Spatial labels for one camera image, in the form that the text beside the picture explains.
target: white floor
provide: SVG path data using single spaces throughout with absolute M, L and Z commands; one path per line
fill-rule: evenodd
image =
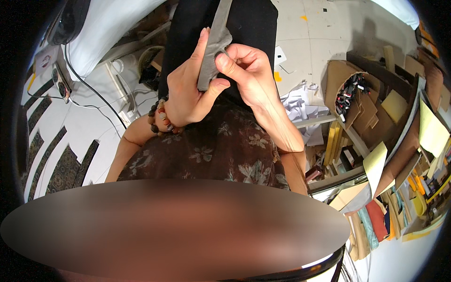
M 276 46 L 281 46 L 287 56 L 287 61 L 282 63 L 282 66 L 288 72 L 293 72 L 287 74 L 282 69 L 276 69 L 282 78 L 282 81 L 277 83 L 280 95 L 288 93 L 305 79 L 308 84 L 317 83 L 320 86 L 318 95 L 314 96 L 311 92 L 309 98 L 311 104 L 322 106 L 328 60 L 345 60 L 346 52 L 354 49 L 361 55 L 379 58 L 382 55 L 382 47 L 390 44 L 395 50 L 396 63 L 403 66 L 405 54 L 413 52 L 416 48 L 414 31 L 370 0 L 272 1 L 279 10 Z M 47 71 L 36 78 L 30 93 L 34 93 L 47 82 L 50 74 L 51 72 Z M 142 85 L 136 86 L 136 81 L 133 82 L 133 74 L 124 74 L 124 76 L 129 76 L 126 79 L 133 90 L 145 89 Z M 95 69 L 87 77 L 86 82 L 91 84 L 109 102 L 120 97 L 105 67 Z M 47 94 L 59 96 L 54 86 Z M 141 115 L 145 115 L 155 102 L 154 96 L 155 93 L 137 95 L 137 103 L 142 103 L 138 106 L 138 112 Z M 23 104 L 28 98 L 29 96 L 24 92 Z M 104 106 L 104 103 L 94 93 L 80 83 L 78 83 L 78 88 L 74 89 L 72 98 L 81 105 Z M 39 101 L 32 105 L 28 110 L 28 116 L 38 104 Z M 124 102 L 123 100 L 115 101 L 112 106 L 118 111 L 124 106 Z M 112 120 L 119 135 L 122 135 L 124 128 L 117 117 L 108 107 L 104 106 L 101 110 Z M 25 200 L 28 198 L 32 176 L 39 160 L 63 126 L 66 127 L 67 133 L 47 161 L 37 185 L 35 198 L 45 194 L 56 163 L 68 144 L 77 155 L 78 161 L 81 162 L 91 142 L 94 139 L 98 140 L 100 145 L 83 185 L 102 183 L 105 180 L 120 139 L 113 125 L 96 109 L 80 108 L 73 104 L 65 104 L 62 100 L 53 99 L 52 104 L 30 134 L 31 142 L 39 130 L 44 144 L 32 165 L 26 185 Z M 380 243 L 372 254 L 369 281 L 410 281 L 427 257 L 438 232 L 439 230 L 434 230 L 427 237 L 405 243 L 401 243 L 400 240 Z M 355 263 L 361 281 L 367 281 L 368 260 L 369 257 L 367 260 Z M 351 271 L 349 260 L 345 263 L 348 270 Z M 330 281 L 333 271 L 331 269 L 309 281 Z

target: floral blouse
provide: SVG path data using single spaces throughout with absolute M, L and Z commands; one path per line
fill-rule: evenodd
M 221 97 L 202 121 L 186 126 L 182 134 L 149 139 L 118 181 L 157 178 L 237 181 L 290 190 L 274 141 L 252 113 Z

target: tiled floor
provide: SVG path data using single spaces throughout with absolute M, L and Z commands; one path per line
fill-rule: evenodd
M 395 61 L 404 66 L 406 54 L 416 49 L 410 26 L 370 0 L 272 0 L 279 10 L 276 46 L 287 61 L 276 67 L 282 81 L 280 95 L 288 93 L 302 80 L 316 83 L 316 96 L 310 103 L 323 106 L 329 60 L 345 60 L 347 51 L 379 59 L 382 48 L 392 45 Z

